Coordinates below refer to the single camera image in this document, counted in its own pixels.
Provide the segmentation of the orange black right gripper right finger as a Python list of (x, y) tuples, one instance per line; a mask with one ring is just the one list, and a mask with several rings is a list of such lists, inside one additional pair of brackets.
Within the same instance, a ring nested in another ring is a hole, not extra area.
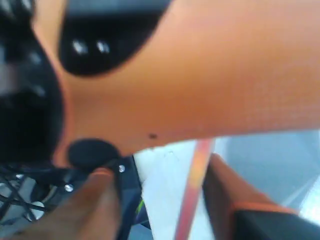
[(320, 227), (278, 205), (212, 153), (202, 185), (217, 240), (318, 240)]

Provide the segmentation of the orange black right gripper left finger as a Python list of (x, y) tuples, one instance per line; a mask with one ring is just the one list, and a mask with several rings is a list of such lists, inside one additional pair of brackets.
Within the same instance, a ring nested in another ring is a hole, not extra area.
[(117, 175), (109, 168), (99, 168), (53, 212), (10, 239), (115, 240), (121, 221)]

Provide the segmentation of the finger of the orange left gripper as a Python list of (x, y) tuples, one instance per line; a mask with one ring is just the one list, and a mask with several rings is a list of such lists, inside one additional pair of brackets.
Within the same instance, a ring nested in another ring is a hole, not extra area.
[(75, 76), (58, 59), (66, 1), (39, 0), (33, 30), (62, 88), (53, 155), (105, 140), (123, 155), (168, 143), (320, 126), (317, 0), (175, 0), (119, 68)]

